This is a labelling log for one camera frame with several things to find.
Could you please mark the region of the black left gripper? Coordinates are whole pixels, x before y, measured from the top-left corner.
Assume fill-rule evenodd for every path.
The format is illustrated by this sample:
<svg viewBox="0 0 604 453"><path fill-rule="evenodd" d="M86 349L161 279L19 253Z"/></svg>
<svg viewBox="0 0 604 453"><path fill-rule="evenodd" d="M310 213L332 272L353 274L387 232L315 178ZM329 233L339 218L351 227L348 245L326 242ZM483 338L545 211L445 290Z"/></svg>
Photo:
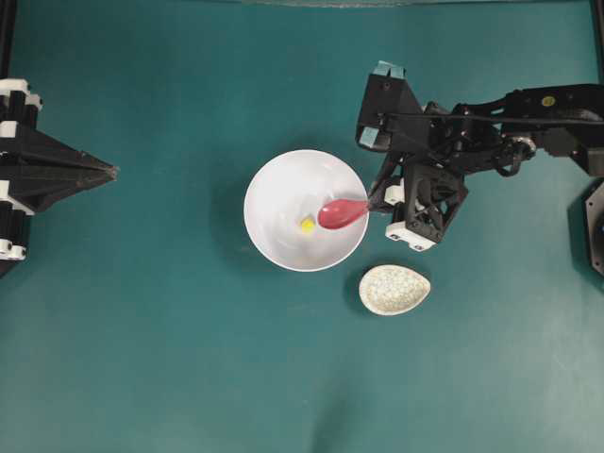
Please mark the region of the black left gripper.
<svg viewBox="0 0 604 453"><path fill-rule="evenodd" d="M36 130L41 98L24 79L1 79L1 276L27 257L31 217L60 200L112 182L117 168ZM53 176L22 176L32 160L61 167Z"/></svg>

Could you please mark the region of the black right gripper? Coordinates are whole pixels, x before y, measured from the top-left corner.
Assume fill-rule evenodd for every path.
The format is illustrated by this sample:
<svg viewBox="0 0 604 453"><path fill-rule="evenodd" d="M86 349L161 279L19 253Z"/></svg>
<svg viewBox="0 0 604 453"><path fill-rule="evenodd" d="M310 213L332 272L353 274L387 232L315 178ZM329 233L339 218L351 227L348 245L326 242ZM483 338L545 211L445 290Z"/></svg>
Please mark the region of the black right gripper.
<svg viewBox="0 0 604 453"><path fill-rule="evenodd" d="M465 200L462 176L438 166L410 164L395 170L397 160L385 158L368 192L370 210L392 210L385 236L426 251L440 243Z"/></svg>

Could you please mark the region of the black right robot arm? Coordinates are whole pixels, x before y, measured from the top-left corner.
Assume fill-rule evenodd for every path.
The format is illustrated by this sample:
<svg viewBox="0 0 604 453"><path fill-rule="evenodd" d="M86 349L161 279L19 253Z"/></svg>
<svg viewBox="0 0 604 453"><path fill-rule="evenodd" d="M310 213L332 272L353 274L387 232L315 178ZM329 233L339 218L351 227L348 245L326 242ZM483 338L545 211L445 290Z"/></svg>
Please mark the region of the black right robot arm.
<svg viewBox="0 0 604 453"><path fill-rule="evenodd" d="M434 102L421 107L404 79L372 75L356 142L385 156L368 191L369 209L391 214L391 239L422 251L443 239L468 194L467 176L515 176L543 149L601 177L603 88L516 90L489 103L446 110Z"/></svg>

